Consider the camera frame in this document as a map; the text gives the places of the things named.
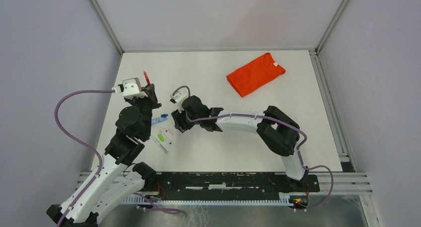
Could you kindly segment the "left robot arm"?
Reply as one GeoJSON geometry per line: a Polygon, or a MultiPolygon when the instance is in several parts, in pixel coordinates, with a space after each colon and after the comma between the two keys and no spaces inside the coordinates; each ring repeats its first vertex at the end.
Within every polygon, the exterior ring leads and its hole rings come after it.
{"type": "Polygon", "coordinates": [[[126,80],[109,91],[122,93],[130,104],[116,121],[116,133],[100,155],[99,164],[82,185],[62,204],[52,205],[47,215],[58,227],[96,227],[128,196],[136,191],[150,191],[156,185],[155,170],[144,162],[119,183],[112,182],[123,173],[144,149],[151,136],[152,111],[161,107],[153,83],[142,87],[126,80]]]}

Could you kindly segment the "red orange pen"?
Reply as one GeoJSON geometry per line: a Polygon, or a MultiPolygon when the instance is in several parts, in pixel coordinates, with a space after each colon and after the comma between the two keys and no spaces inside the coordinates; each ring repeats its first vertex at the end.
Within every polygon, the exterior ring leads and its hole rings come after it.
{"type": "Polygon", "coordinates": [[[148,77],[147,72],[146,72],[146,71],[143,71],[143,75],[144,75],[144,78],[145,78],[145,81],[146,81],[147,85],[150,85],[150,84],[151,84],[151,82],[150,82],[150,80],[149,80],[149,77],[148,77]]]}

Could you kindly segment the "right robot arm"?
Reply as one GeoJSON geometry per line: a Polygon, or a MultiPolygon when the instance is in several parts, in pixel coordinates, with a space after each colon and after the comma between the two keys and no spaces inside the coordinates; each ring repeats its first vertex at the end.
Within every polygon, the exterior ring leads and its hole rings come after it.
{"type": "Polygon", "coordinates": [[[233,112],[221,107],[207,107],[195,95],[173,94],[170,101],[177,105],[171,113],[175,128],[185,132],[199,126],[208,132],[240,131],[258,135],[270,151],[281,156],[287,186],[300,191],[307,184],[307,170],[298,153],[302,142],[299,125],[275,106],[254,113],[233,112]]]}

